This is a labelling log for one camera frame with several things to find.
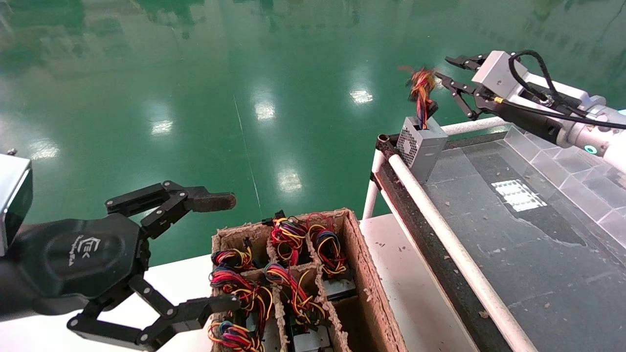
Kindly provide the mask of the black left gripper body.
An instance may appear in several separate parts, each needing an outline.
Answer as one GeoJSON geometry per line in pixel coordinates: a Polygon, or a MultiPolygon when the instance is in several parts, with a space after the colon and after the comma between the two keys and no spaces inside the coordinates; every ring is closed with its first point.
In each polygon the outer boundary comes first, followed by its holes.
{"type": "Polygon", "coordinates": [[[121,214],[29,225],[10,246],[12,305],[100,298],[147,270],[142,230],[121,214]]]}

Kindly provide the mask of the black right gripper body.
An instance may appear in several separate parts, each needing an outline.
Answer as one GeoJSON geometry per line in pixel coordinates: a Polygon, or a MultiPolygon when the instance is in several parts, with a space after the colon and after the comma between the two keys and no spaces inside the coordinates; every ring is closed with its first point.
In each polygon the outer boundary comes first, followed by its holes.
{"type": "Polygon", "coordinates": [[[472,92],[474,104],[478,110],[498,110],[499,103],[495,102],[496,94],[480,83],[475,83],[472,92]]]}

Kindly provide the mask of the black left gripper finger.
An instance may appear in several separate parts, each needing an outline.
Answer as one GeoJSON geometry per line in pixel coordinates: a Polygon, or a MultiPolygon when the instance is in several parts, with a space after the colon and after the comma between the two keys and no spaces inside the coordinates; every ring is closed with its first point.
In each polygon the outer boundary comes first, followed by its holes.
{"type": "Polygon", "coordinates": [[[219,212],[233,209],[235,205],[233,193],[210,193],[203,186],[183,187],[172,181],[155,183],[106,202],[108,214],[128,218],[150,210],[140,225],[144,238],[152,239],[161,236],[188,212],[219,212]]]}
{"type": "Polygon", "coordinates": [[[240,308],[241,301],[232,294],[190,299],[174,306],[143,276],[135,275],[125,279],[119,290],[108,290],[90,300],[82,312],[69,320],[67,329],[90,341],[156,352],[179,333],[201,330],[212,314],[240,308]],[[133,293],[159,314],[151,325],[138,329],[98,319],[104,310],[116,307],[133,293]]]}

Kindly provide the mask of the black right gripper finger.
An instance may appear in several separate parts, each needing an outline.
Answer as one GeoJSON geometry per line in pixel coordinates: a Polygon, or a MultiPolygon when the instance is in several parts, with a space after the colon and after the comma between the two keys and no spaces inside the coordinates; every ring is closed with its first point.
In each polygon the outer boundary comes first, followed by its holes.
{"type": "Polygon", "coordinates": [[[460,67],[464,70],[478,70],[480,69],[480,67],[482,67],[482,64],[485,62],[485,60],[485,54],[478,54],[471,57],[465,55],[460,55],[456,58],[452,58],[449,56],[445,57],[445,61],[447,63],[455,67],[460,67]]]}
{"type": "Polygon", "coordinates": [[[434,76],[440,80],[440,85],[447,89],[453,100],[460,107],[463,114],[471,121],[478,120],[481,110],[472,109],[463,98],[463,94],[474,97],[475,88],[469,88],[465,83],[459,83],[445,74],[435,72],[434,76]]]}

